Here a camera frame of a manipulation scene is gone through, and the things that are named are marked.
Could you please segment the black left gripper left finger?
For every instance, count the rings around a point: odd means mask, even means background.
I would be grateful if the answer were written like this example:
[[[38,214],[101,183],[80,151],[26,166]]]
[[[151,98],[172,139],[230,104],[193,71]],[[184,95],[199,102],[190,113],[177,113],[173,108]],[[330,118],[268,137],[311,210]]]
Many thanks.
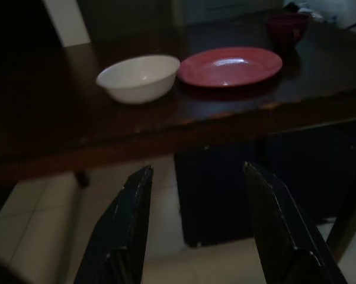
[[[97,221],[75,283],[141,283],[152,179],[152,166],[128,177]]]

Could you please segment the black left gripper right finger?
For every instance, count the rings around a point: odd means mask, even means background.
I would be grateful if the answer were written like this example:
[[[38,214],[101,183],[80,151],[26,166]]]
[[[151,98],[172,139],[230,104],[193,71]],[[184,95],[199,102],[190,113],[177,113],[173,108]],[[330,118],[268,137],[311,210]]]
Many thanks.
[[[249,212],[267,283],[345,283],[313,221],[288,187],[263,167],[245,162]]]

